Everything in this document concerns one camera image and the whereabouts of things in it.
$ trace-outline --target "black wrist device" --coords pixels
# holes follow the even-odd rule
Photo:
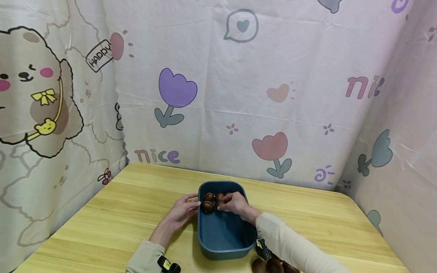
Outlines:
[[[257,245],[255,246],[255,251],[257,252],[257,255],[264,260],[268,260],[272,255],[270,250],[267,248],[266,244],[264,243],[264,238],[258,236],[257,238]]]
[[[158,265],[161,267],[162,273],[180,273],[180,266],[177,263],[170,263],[170,261],[162,255],[158,259]]]

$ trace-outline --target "yellow teddy bear charm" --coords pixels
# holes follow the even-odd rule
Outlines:
[[[49,135],[54,132],[56,129],[56,122],[51,120],[50,118],[46,118],[43,124],[35,125],[35,130],[38,131],[41,135]]]

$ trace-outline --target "plastic bin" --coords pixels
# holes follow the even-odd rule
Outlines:
[[[232,181],[208,181],[199,187],[199,199],[207,193],[240,192],[243,187]],[[197,237],[203,255],[210,260],[229,260],[245,257],[255,247],[257,229],[240,216],[227,211],[206,214],[199,208]]]

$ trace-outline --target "person's left hand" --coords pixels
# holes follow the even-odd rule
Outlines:
[[[197,214],[200,202],[196,194],[187,194],[179,198],[153,231],[149,241],[167,248],[173,233],[183,227]]]
[[[200,206],[200,202],[196,198],[197,195],[197,193],[187,194],[179,198],[164,216],[163,221],[167,222],[174,232],[197,214],[197,209]]]

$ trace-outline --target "beige sleeve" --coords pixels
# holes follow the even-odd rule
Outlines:
[[[305,273],[350,273],[336,259],[289,228],[281,219],[263,212],[256,221],[259,236],[279,258]]]
[[[165,248],[144,240],[126,266],[126,273],[160,273],[158,259],[164,255]]]

